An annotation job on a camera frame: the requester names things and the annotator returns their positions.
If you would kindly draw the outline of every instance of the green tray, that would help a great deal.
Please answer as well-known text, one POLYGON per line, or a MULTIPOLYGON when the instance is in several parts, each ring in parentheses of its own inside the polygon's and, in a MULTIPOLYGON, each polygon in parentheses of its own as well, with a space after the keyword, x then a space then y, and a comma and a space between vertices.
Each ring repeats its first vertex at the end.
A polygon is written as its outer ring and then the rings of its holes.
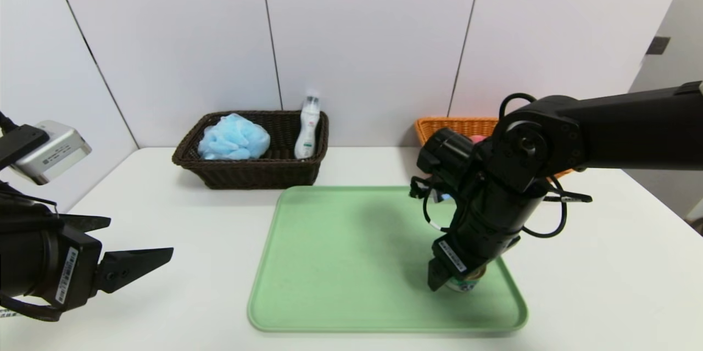
MULTIPOLYGON (((502 259, 469 293, 427 287, 432 241, 407 187, 296 186, 278 199, 249 298, 249 321, 276 332, 514 331, 527 306, 502 259)), ((453 201, 430 204, 447 225, 453 201)))

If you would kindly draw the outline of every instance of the white table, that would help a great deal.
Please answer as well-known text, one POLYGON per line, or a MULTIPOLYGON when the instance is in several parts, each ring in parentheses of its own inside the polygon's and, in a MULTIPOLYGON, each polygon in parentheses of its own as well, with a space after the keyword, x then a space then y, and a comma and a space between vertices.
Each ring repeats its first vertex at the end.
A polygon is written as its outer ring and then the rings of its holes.
MULTIPOLYGON (((103 250, 173 246, 171 263, 56 324, 0 319, 2 351, 703 349, 703 238, 623 171, 566 176, 567 190, 594 203, 570 205, 556 238, 524 236, 504 256, 529 305, 514 336, 262 333, 246 306, 281 191, 211 191, 172 152, 134 153, 72 211, 113 218, 94 232, 103 250)), ((416 156, 330 148, 316 184, 404 185, 416 156)), ((548 231, 558 214, 544 203, 530 228, 548 231)))

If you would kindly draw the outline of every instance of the tin can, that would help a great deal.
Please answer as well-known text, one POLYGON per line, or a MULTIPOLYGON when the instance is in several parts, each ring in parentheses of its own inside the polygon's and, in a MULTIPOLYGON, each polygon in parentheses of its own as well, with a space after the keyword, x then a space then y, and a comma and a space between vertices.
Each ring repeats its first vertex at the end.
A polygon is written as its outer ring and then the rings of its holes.
POLYGON ((451 277, 445 285, 447 286, 447 288, 450 288, 452 291, 467 293, 467 292, 470 292, 476 286, 476 284, 479 283, 479 281, 481 280, 481 278, 484 276, 485 273, 486 273, 486 267, 483 266, 482 268, 465 276, 464 279, 457 280, 456 278, 451 277))

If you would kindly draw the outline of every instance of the orange wicker basket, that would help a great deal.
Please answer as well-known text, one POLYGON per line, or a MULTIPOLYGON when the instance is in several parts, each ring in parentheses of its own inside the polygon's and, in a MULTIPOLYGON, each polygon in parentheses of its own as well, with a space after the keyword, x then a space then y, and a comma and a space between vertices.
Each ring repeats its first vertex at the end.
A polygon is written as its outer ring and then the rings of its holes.
MULTIPOLYGON (((459 134, 470 136, 490 136, 493 133, 498 118, 420 118, 415 121, 415 131, 420 144, 425 145, 435 131, 448 127, 459 134)), ((557 178, 569 174, 567 169, 557 174, 557 178)))

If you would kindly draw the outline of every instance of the basket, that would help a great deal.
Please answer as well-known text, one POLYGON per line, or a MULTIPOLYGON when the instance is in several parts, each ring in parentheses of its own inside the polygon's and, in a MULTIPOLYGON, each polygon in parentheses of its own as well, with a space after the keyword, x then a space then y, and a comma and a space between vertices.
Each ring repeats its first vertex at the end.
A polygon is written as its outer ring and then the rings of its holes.
POLYGON ((315 133, 316 148, 311 158, 298 160, 293 149, 300 134, 300 111, 228 111, 203 116, 178 144, 173 163, 189 169, 211 189, 285 189, 312 185, 317 178, 329 137, 329 120, 320 112, 315 133), (253 160, 204 160, 198 144, 204 129, 222 116, 236 113, 259 124, 271 136, 269 150, 253 160))
MULTIPOLYGON (((415 131, 417 138, 420 139, 420 144, 425 145, 435 131, 445 127, 467 137, 490 136, 497 124, 498 118, 420 118, 415 121, 415 131)), ((559 178, 571 171, 571 169, 567 169, 556 176, 559 178)))

